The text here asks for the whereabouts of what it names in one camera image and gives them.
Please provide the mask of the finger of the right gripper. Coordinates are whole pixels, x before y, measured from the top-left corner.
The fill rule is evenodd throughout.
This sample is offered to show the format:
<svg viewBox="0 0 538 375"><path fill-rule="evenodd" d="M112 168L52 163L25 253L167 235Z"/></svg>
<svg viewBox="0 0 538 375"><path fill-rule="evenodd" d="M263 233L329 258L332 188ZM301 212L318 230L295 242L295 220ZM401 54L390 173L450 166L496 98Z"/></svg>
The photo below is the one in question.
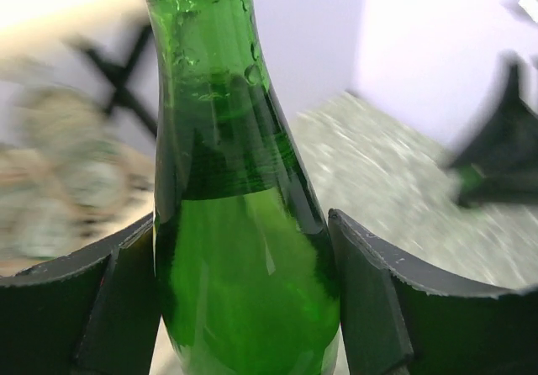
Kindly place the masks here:
<svg viewBox="0 0 538 375"><path fill-rule="evenodd" d="M537 113L520 95L526 64L513 55L504 65L506 81L492 115L447 164L460 178L460 207L537 204Z"/></svg>

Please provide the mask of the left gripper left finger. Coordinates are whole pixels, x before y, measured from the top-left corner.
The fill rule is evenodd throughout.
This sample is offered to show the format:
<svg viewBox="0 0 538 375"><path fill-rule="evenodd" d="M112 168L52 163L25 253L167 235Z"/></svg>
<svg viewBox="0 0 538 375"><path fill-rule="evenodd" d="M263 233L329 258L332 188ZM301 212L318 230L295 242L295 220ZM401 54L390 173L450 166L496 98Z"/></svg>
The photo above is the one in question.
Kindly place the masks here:
<svg viewBox="0 0 538 375"><path fill-rule="evenodd" d="M147 374L160 321L153 217L1 279L3 374Z"/></svg>

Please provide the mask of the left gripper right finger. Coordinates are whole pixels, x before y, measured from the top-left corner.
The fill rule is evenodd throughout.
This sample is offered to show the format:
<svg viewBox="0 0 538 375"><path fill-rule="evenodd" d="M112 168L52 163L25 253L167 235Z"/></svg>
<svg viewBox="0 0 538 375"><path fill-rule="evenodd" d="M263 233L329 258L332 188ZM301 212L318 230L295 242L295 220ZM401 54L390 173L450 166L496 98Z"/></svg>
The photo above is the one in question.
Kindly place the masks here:
<svg viewBox="0 0 538 375"><path fill-rule="evenodd" d="M338 209L328 218L353 374L534 374L537 289L434 266Z"/></svg>

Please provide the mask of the green glass bottle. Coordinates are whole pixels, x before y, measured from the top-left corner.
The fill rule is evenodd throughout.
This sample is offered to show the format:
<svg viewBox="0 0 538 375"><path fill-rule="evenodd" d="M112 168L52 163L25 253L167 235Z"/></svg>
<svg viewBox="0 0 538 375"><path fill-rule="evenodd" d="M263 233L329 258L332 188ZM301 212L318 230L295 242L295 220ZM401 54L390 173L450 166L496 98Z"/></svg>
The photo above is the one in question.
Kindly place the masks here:
<svg viewBox="0 0 538 375"><path fill-rule="evenodd" d="M182 370L331 374L334 252L253 0L146 3L160 83L155 273Z"/></svg>

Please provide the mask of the clear soda water bottle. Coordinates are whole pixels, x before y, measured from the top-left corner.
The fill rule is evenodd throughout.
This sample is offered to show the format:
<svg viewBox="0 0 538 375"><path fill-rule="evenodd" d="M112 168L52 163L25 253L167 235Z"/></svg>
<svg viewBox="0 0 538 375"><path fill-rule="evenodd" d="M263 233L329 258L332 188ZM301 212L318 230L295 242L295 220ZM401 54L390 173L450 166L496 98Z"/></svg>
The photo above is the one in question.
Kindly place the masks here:
<svg viewBox="0 0 538 375"><path fill-rule="evenodd" d="M54 259L84 246L84 226L128 202L129 164L93 101L34 86L14 111L25 148L1 150L1 258Z"/></svg>

